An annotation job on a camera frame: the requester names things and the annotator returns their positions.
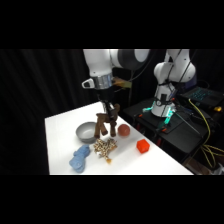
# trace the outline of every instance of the blue plastic animal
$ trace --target blue plastic animal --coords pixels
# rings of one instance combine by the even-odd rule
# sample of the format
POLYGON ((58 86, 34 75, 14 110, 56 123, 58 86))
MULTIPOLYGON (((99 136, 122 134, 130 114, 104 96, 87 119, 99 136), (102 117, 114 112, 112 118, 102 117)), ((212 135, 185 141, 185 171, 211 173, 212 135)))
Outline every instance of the blue plastic animal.
POLYGON ((82 173, 85 169, 85 158, 90 154, 89 145, 83 145, 78 151, 74 152, 73 159, 69 162, 70 166, 77 172, 82 173))

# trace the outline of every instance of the silver bowl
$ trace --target silver bowl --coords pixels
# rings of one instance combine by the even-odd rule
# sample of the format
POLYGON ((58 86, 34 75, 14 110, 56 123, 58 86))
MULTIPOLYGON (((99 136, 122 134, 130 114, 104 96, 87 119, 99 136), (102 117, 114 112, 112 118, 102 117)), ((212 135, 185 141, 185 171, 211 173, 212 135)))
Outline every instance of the silver bowl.
POLYGON ((95 133, 95 122, 87 122, 80 125, 76 130, 76 135, 80 139, 80 141, 88 144, 93 144, 96 142, 94 137, 95 133))

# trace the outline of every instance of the white table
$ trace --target white table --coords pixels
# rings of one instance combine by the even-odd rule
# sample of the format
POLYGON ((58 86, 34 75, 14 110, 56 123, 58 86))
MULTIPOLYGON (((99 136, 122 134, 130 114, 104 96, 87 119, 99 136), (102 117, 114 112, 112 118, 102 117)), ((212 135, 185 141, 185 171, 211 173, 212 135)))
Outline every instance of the white table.
MULTIPOLYGON (((82 143, 76 136, 76 129, 85 122, 96 122, 96 114, 103 113, 102 104, 95 103, 64 114, 45 119, 48 161, 51 175, 77 175, 69 165, 73 153, 82 143)), ((117 127, 127 124, 120 117, 117 127)), ((104 158, 99 158, 93 145, 90 145, 91 153, 86 158, 83 175, 192 175, 186 168, 162 151, 149 139, 131 128, 131 134, 127 138, 116 136, 118 148, 109 154, 112 163, 108 164, 104 158), (150 150, 141 154, 136 148, 137 141, 146 139, 150 144, 150 150)), ((102 136, 107 140, 110 135, 102 136)))

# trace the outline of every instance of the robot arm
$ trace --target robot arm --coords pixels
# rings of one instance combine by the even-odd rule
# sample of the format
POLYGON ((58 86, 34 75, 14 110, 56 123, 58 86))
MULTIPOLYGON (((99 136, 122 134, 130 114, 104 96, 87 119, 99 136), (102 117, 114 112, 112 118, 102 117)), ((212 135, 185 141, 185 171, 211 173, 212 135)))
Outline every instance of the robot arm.
MULTIPOLYGON (((113 119, 110 115, 113 109, 111 102, 114 96, 112 69, 118 67, 137 70, 145 64, 150 51, 150 49, 84 49, 91 79, 82 84, 83 88, 96 89, 98 99, 103 103, 111 119, 113 119)), ((173 63, 159 63, 154 70, 158 87, 155 94, 156 101, 151 109, 152 113, 158 117, 167 117, 171 108, 175 106, 170 102, 175 88, 166 80, 188 82, 194 77, 196 71, 190 62, 189 49, 168 49, 167 53, 172 57, 173 63)))
POLYGON ((114 97, 112 69, 137 70, 145 64, 149 52, 149 49, 84 49, 91 79, 83 82, 82 86, 96 90, 110 119, 113 119, 110 112, 114 109, 111 104, 114 97))

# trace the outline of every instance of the cable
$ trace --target cable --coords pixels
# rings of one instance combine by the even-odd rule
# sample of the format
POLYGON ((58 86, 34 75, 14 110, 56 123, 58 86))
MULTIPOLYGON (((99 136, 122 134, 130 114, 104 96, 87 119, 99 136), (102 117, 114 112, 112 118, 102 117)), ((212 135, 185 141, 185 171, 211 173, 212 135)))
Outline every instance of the cable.
POLYGON ((190 99, 189 99, 189 102, 190 102, 190 104, 191 104, 191 105, 198 111, 198 113, 202 116, 202 118, 204 119, 204 121, 205 121, 205 123, 206 123, 206 125, 207 125, 207 128, 208 128, 208 137, 207 137, 206 141, 201 145, 200 148, 202 149, 202 152, 204 153, 205 158, 206 158, 206 160, 208 161, 208 164, 210 165, 211 168, 213 168, 213 167, 215 167, 215 165, 216 165, 216 161, 215 161, 215 157, 214 157, 214 155, 216 155, 216 156, 224 156, 224 155, 214 153, 214 152, 211 151, 211 149, 215 149, 215 150, 218 150, 218 151, 223 152, 223 153, 224 153, 224 151, 221 150, 221 149, 219 149, 219 148, 216 148, 216 147, 213 147, 213 146, 210 146, 210 145, 206 145, 206 143, 208 142, 208 140, 209 140, 209 138, 210 138, 210 136, 211 136, 211 130, 210 130, 210 127, 209 127, 208 122, 207 122, 207 120, 205 119, 204 115, 201 113, 201 111, 200 111, 200 110, 199 110, 199 109, 198 109, 198 108, 191 102, 190 99), (209 159, 208 159, 208 157, 207 157, 207 155, 206 155, 205 152, 208 152, 208 153, 211 154, 212 159, 213 159, 213 161, 214 161, 214 166, 211 165, 211 163, 210 163, 210 161, 209 161, 209 159))
POLYGON ((198 82, 205 82, 207 84, 207 88, 205 89, 209 89, 210 88, 210 85, 208 82, 206 82, 205 80, 202 80, 202 79, 198 79, 198 82))
POLYGON ((147 63, 147 65, 145 66, 145 68, 135 77, 135 78, 133 78, 133 79, 130 79, 130 80, 128 80, 129 82, 132 82, 132 81, 134 81, 135 79, 137 79, 144 71, 145 71, 145 69, 148 67, 148 65, 151 63, 151 61, 152 61, 152 59, 155 57, 155 54, 156 53, 154 53, 153 54, 153 57, 151 57, 151 59, 149 60, 149 62, 147 63))
MULTIPOLYGON (((130 80, 128 80, 128 82, 132 82, 132 81, 134 81, 135 79, 137 79, 145 70, 146 70, 146 68, 148 67, 148 65, 151 63, 151 61, 152 61, 152 59, 155 57, 155 54, 156 53, 154 53, 154 55, 153 55, 153 57, 151 57, 151 59, 149 60, 149 62, 147 63, 147 65, 145 66, 145 68, 135 77, 135 78, 133 78, 132 79, 132 77, 135 75, 135 72, 134 72, 134 74, 132 74, 132 77, 131 77, 131 79, 130 80)), ((119 92, 119 91, 121 91, 121 90, 125 90, 125 88, 122 88, 122 89, 119 89, 119 90, 117 90, 117 91, 114 91, 115 93, 117 93, 117 92, 119 92)))
POLYGON ((181 117, 177 112, 174 112, 182 121, 184 121, 189 127, 191 127, 195 132, 197 132, 200 137, 203 139, 203 136, 200 134, 199 131, 197 131, 193 126, 191 126, 187 121, 184 120, 183 117, 181 117))

